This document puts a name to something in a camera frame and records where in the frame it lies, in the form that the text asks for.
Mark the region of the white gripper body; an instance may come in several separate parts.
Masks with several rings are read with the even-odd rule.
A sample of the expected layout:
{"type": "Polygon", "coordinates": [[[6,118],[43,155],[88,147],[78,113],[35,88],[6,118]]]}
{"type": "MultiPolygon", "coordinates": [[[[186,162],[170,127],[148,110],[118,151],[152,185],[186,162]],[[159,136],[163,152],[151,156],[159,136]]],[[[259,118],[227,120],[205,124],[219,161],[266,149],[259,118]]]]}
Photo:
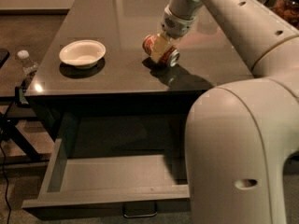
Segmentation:
{"type": "Polygon", "coordinates": [[[173,14],[169,7],[166,7],[161,19],[161,26],[168,37],[179,39],[190,31],[194,21],[195,17],[190,20],[182,19],[173,14]]]}

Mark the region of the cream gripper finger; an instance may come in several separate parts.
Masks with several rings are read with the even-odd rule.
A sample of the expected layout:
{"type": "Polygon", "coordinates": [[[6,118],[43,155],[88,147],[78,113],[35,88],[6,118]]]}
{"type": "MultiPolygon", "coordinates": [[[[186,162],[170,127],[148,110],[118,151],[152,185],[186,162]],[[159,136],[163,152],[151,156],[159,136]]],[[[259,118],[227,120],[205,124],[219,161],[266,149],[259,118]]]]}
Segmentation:
{"type": "Polygon", "coordinates": [[[170,37],[167,35],[166,32],[153,35],[151,37],[152,46],[151,46],[151,59],[158,63],[164,54],[170,49],[172,46],[170,42],[170,37]]]}

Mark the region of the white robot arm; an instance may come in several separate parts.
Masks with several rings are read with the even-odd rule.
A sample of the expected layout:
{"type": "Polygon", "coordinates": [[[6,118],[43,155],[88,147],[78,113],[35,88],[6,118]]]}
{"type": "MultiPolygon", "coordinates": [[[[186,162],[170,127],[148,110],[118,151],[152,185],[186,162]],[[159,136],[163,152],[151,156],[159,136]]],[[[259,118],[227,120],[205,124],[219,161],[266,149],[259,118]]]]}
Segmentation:
{"type": "Polygon", "coordinates": [[[206,7],[253,77],[192,105],[185,161],[193,224],[287,224],[283,169],[299,148],[297,30],[257,0],[170,0],[158,60],[206,7]]]}

